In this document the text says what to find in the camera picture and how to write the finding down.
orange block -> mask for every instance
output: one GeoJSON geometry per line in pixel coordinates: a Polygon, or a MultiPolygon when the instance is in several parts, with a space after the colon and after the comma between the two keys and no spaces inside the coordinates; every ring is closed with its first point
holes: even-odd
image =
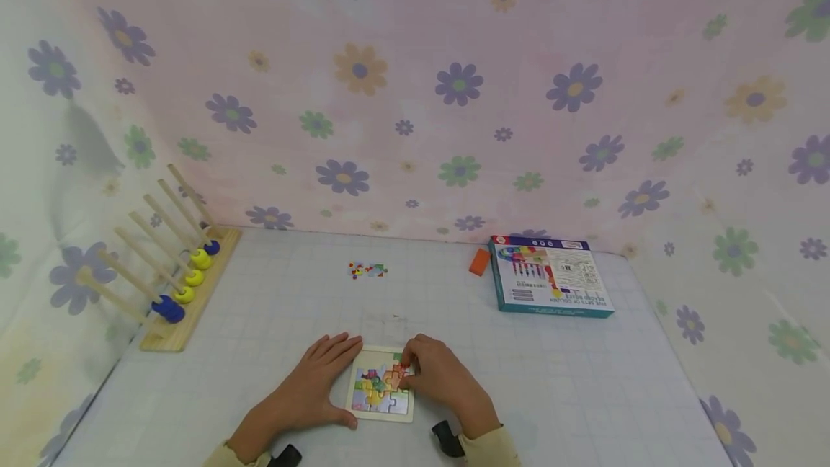
{"type": "Polygon", "coordinates": [[[484,249],[476,251],[476,257],[472,259],[470,264],[470,272],[476,276],[481,276],[487,269],[487,264],[490,262],[490,253],[484,249]]]}

hand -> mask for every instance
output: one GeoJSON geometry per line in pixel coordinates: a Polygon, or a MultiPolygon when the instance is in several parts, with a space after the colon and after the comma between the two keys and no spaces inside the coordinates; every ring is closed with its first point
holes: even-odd
{"type": "Polygon", "coordinates": [[[353,414],[329,401],[334,379],[362,350],[361,336],[348,337],[346,332],[322,336],[305,351],[282,384],[242,419],[228,440],[228,447],[242,463],[255,461],[275,436],[288,430],[323,424],[358,427],[353,414]]]}
{"type": "Polygon", "coordinates": [[[490,396],[443,342],[417,334],[406,343],[401,363],[415,364],[417,374],[405,376],[400,387],[450,408],[467,438],[501,427],[490,396]]]}

wooden base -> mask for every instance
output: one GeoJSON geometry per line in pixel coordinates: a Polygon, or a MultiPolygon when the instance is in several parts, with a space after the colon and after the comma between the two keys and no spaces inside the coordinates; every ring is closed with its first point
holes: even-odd
{"type": "Polygon", "coordinates": [[[238,228],[211,228],[208,237],[215,239],[222,245],[222,249],[213,258],[213,266],[204,271],[205,281],[198,287],[193,287],[196,299],[184,307],[184,319],[178,324],[169,324],[158,314],[153,319],[151,327],[144,336],[139,347],[144,352],[181,352],[187,346],[187,341],[196,330],[199,318],[202,316],[213,291],[219,283],[219,278],[225,272],[225,267],[231,260],[233,250],[239,242],[242,232],[238,228]]]}

grid surface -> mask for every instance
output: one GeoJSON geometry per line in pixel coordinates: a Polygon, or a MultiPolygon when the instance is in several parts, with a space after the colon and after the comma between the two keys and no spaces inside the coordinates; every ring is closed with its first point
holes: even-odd
{"type": "MultiPolygon", "coordinates": [[[[491,394],[526,466],[729,467],[628,262],[596,254],[617,309],[609,319],[499,312],[476,246],[245,230],[179,354],[138,336],[61,453],[60,467],[180,467],[235,429],[322,334],[402,347],[440,338],[491,394]],[[387,277],[348,274],[381,262],[387,277]]],[[[348,370],[332,390],[344,405],[348,370]]],[[[450,417],[415,399],[413,424],[360,420],[281,437],[303,466],[454,466],[430,428],[450,417]]]]}

purple flower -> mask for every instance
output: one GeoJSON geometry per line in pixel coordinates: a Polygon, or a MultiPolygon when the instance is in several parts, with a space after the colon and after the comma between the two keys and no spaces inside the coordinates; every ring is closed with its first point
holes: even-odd
{"type": "Polygon", "coordinates": [[[820,238],[808,238],[801,243],[801,254],[805,259],[820,259],[828,255],[828,247],[820,238]]]}
{"type": "Polygon", "coordinates": [[[105,9],[98,8],[98,16],[106,32],[110,34],[112,44],[117,50],[121,50],[127,62],[138,61],[142,65],[151,64],[147,57],[155,56],[155,51],[144,42],[147,40],[147,35],[144,35],[140,27],[128,25],[124,15],[116,12],[115,9],[108,14],[105,9]]]}
{"type": "Polygon", "coordinates": [[[330,185],[332,192],[348,192],[351,196],[359,195],[359,192],[368,192],[368,173],[358,171],[358,165],[351,161],[345,161],[341,166],[338,161],[329,159],[326,166],[317,166],[317,173],[321,176],[317,179],[324,185],[330,185]]]}
{"type": "Polygon", "coordinates": [[[510,233],[510,236],[514,238],[547,238],[548,232],[547,230],[524,230],[521,233],[510,233]]]}
{"type": "Polygon", "coordinates": [[[577,63],[571,68],[570,76],[553,77],[556,87],[548,90],[546,96],[553,101],[553,110],[562,110],[567,105],[569,112],[575,112],[582,103],[594,101],[594,90],[602,85],[602,78],[595,76],[598,70],[599,65],[595,63],[585,69],[582,63],[577,63]]]}
{"type": "MultiPolygon", "coordinates": [[[[99,249],[106,249],[106,244],[94,243],[86,253],[78,247],[67,247],[61,251],[66,265],[58,265],[49,272],[49,281],[53,285],[61,286],[51,297],[52,307],[60,308],[69,303],[69,314],[76,316],[86,308],[87,298],[90,303],[98,302],[99,294],[86,285],[79,285],[75,281],[75,276],[82,267],[86,267],[98,283],[115,280],[118,274],[98,257],[99,249]]],[[[110,256],[118,258],[116,253],[110,253],[110,256]]]]}
{"type": "Polygon", "coordinates": [[[251,119],[254,112],[248,107],[242,107],[236,96],[225,97],[219,94],[213,95],[213,101],[208,101],[205,106],[213,111],[211,118],[217,123],[225,123],[231,132],[236,132],[236,129],[241,130],[246,134],[251,133],[252,128],[256,128],[256,121],[251,119]]]}
{"type": "Polygon", "coordinates": [[[755,166],[755,163],[752,159],[742,159],[741,162],[738,163],[738,172],[739,176],[745,177],[749,172],[752,172],[752,167],[755,166]]]}
{"type": "Polygon", "coordinates": [[[132,83],[130,83],[130,80],[126,78],[119,78],[115,80],[115,90],[124,95],[135,94],[135,87],[132,83]]]}
{"type": "Polygon", "coordinates": [[[458,62],[450,65],[449,73],[439,72],[438,81],[441,81],[441,84],[435,86],[435,94],[444,97],[444,105],[458,102],[460,107],[468,104],[468,97],[477,99],[480,92],[476,87],[484,84],[484,79],[476,75],[475,65],[471,63],[462,69],[462,64],[458,62]]]}
{"type": "Polygon", "coordinates": [[[245,214],[251,217],[251,223],[261,223],[267,230],[287,230],[289,227],[294,227],[294,223],[289,222],[291,215],[288,213],[280,213],[280,210],[275,206],[267,209],[262,209],[255,205],[252,211],[246,211],[245,214]]]}
{"type": "Polygon", "coordinates": [[[401,135],[409,135],[415,132],[415,127],[408,120],[402,119],[395,123],[395,130],[401,135]]]}
{"type": "Polygon", "coordinates": [[[689,310],[686,305],[677,309],[677,326],[683,329],[683,338],[692,344],[703,342],[703,331],[706,330],[706,326],[700,320],[700,315],[694,310],[689,310]]]}
{"type": "Polygon", "coordinates": [[[625,196],[625,202],[617,209],[617,212],[622,213],[621,218],[643,215],[645,210],[654,211],[660,207],[660,200],[665,200],[669,197],[668,190],[663,189],[666,181],[660,181],[651,184],[651,181],[645,181],[640,184],[639,190],[631,190],[625,196]]]}
{"type": "Polygon", "coordinates": [[[493,134],[493,137],[496,138],[497,141],[501,141],[501,143],[503,143],[513,137],[513,130],[510,130],[509,128],[499,128],[496,130],[496,133],[493,134]]]}
{"type": "Polygon", "coordinates": [[[613,139],[610,135],[603,135],[599,143],[586,146],[585,155],[579,157],[579,163],[585,165],[582,169],[585,172],[591,170],[601,172],[605,165],[616,162],[617,154],[625,148],[625,145],[620,142],[622,139],[622,135],[617,135],[613,139]]]}
{"type": "Polygon", "coordinates": [[[484,227],[484,220],[480,216],[467,215],[463,219],[455,219],[455,227],[459,231],[473,231],[484,227]]]}
{"type": "Polygon", "coordinates": [[[715,434],[720,439],[726,450],[726,455],[732,460],[736,467],[753,467],[752,458],[747,453],[753,453],[757,449],[755,443],[743,431],[741,431],[741,419],[732,410],[724,411],[716,396],[709,397],[709,405],[700,401],[703,411],[709,417],[709,422],[715,428],[715,434]]]}
{"type": "Polygon", "coordinates": [[[29,60],[35,64],[35,67],[29,67],[29,78],[43,81],[43,91],[49,96],[60,91],[66,99],[71,99],[72,89],[81,89],[81,82],[75,76],[78,73],[75,65],[66,61],[58,46],[53,48],[45,40],[41,40],[39,46],[39,51],[29,48],[29,60]]]}
{"type": "Polygon", "coordinates": [[[78,160],[77,156],[78,151],[75,149],[75,146],[72,145],[60,145],[55,150],[55,160],[60,162],[61,165],[64,166],[72,166],[75,164],[75,161],[78,160]]]}
{"type": "Polygon", "coordinates": [[[793,159],[790,173],[798,173],[798,184],[807,184],[810,179],[818,184],[830,181],[830,135],[821,141],[818,135],[810,135],[807,144],[793,150],[793,159]]]}

